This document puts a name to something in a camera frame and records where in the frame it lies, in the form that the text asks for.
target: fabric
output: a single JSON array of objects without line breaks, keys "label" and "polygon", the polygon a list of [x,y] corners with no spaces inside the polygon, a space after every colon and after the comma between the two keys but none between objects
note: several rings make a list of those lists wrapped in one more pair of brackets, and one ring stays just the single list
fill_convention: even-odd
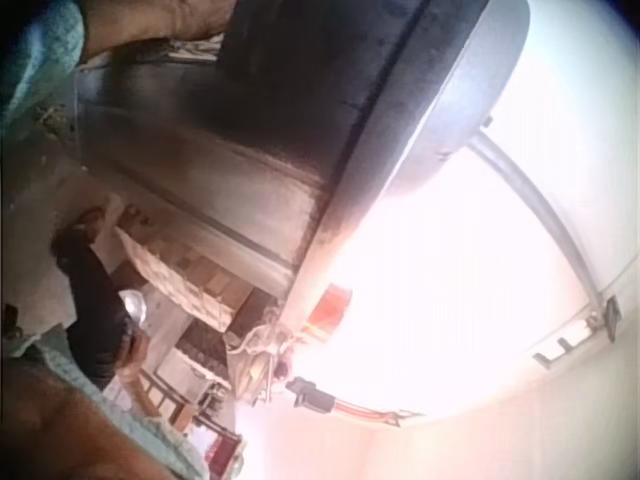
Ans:
[{"label": "fabric", "polygon": [[0,73],[1,133],[27,109],[44,100],[77,65],[84,46],[80,9],[54,0],[25,28]]},{"label": "fabric", "polygon": [[82,373],[104,390],[115,376],[116,357],[133,320],[83,231],[59,234],[52,251],[69,279],[77,316],[67,329],[71,354]]},{"label": "fabric", "polygon": [[42,336],[3,342],[3,354],[33,354],[58,377],[82,391],[125,435],[157,461],[188,480],[209,479],[209,469],[199,452],[184,437],[159,419],[137,417],[109,402],[80,371],[71,357],[66,332],[61,325]]}]

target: bright light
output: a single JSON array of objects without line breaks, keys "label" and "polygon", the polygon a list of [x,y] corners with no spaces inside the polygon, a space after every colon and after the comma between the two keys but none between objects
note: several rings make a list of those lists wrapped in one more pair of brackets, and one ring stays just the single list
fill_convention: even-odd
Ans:
[{"label": "bright light", "polygon": [[585,303],[535,216],[467,150],[378,204],[333,278],[353,289],[350,309],[322,351],[296,354],[295,374],[381,410],[440,413],[495,393]]},{"label": "bright light", "polygon": [[567,353],[567,351],[558,343],[558,337],[553,337],[538,346],[536,348],[536,353],[543,355],[544,358],[553,362]]},{"label": "bright light", "polygon": [[589,328],[587,322],[578,320],[571,322],[567,327],[563,328],[559,336],[564,338],[572,347],[577,347],[587,338],[593,335],[593,330]]}]

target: red object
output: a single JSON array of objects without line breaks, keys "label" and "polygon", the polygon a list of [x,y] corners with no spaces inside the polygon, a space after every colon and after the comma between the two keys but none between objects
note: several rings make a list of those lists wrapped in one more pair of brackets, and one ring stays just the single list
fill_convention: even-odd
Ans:
[{"label": "red object", "polygon": [[350,290],[329,285],[302,327],[299,341],[308,345],[327,343],[342,322],[350,302]]}]

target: dark metal surface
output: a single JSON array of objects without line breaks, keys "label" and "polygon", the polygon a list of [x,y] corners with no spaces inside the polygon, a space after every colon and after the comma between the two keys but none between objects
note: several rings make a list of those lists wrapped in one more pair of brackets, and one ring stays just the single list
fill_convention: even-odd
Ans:
[{"label": "dark metal surface", "polygon": [[[526,35],[513,14],[523,5],[241,0],[218,66],[79,72],[82,159],[202,253],[287,298],[281,320],[295,331],[396,174],[397,189],[413,188],[407,179],[427,179],[485,118]],[[487,37],[487,25],[507,33]]]},{"label": "dark metal surface", "polygon": [[[462,147],[464,132],[473,132],[489,114],[529,24],[526,0],[490,3],[485,10],[486,2],[433,0],[419,12],[296,276],[281,318],[291,331],[309,316],[329,284],[331,261],[375,202],[385,192],[415,187],[411,175],[426,181],[447,158],[443,152]],[[516,23],[502,24],[516,18]],[[507,33],[496,35],[496,28]],[[501,45],[505,39],[511,40],[508,47]],[[484,62],[465,59],[466,52],[478,54],[477,45],[501,54],[485,52]],[[477,89],[467,78],[474,74]]]}]

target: white wall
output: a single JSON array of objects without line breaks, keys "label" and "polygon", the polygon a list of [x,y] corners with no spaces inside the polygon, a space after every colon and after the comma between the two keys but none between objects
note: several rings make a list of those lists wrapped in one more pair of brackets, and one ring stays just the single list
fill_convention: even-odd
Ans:
[{"label": "white wall", "polygon": [[615,346],[534,391],[377,433],[361,479],[637,480],[638,405],[634,321]]},{"label": "white wall", "polygon": [[247,441],[242,480],[356,480],[373,432],[337,417],[294,409],[293,399],[239,407]]}]

